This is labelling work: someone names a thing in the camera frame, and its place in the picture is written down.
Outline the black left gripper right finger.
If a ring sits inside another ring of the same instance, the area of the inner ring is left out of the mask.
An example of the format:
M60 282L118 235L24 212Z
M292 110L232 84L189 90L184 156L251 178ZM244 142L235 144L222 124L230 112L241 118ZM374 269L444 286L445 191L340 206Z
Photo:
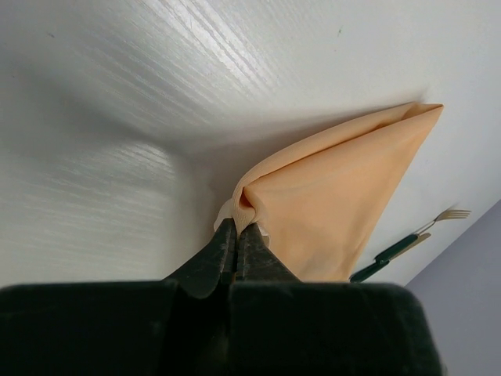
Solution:
M239 280L229 291L232 375L440 375L419 300L394 284Z

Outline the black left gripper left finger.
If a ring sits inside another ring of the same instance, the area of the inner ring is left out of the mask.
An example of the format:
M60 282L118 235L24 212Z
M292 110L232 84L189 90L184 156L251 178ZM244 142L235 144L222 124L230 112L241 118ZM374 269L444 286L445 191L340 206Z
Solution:
M18 284L1 290L4 375L225 375L236 229L162 280Z

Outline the peach cloth napkin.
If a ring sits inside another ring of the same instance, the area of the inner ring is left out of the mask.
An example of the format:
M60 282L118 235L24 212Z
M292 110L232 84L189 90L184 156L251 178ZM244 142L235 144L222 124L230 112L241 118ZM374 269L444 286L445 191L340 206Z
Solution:
M299 280L346 281L442 111L407 103L296 142L250 169L218 218L257 225Z

